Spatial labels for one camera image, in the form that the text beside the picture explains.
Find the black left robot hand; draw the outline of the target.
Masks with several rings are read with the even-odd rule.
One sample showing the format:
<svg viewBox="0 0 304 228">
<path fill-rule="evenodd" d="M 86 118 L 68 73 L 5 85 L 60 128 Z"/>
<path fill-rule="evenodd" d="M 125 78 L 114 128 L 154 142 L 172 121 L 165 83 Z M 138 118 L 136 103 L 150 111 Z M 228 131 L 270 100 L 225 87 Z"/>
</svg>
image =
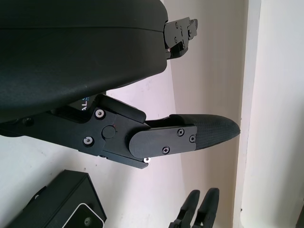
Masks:
<svg viewBox="0 0 304 228">
<path fill-rule="evenodd" d="M 183 56 L 198 21 L 169 21 L 159 0 L 3 0 L 0 134 L 28 136 L 143 169 L 152 157 L 240 134 L 212 114 L 146 114 L 107 96 Z"/>
</svg>

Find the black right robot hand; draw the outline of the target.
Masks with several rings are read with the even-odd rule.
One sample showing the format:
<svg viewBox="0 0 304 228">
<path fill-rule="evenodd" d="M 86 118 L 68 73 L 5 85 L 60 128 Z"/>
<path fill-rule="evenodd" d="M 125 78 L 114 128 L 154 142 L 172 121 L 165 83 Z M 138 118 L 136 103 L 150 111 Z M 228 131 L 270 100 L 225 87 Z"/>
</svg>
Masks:
<svg viewBox="0 0 304 228">
<path fill-rule="evenodd" d="M 200 191 L 190 192 L 180 208 L 177 218 L 170 223 L 169 228 L 211 228 L 213 227 L 219 204 L 219 189 L 210 188 L 203 202 L 197 210 L 194 224 L 190 223 L 194 217 L 200 198 Z"/>
</svg>

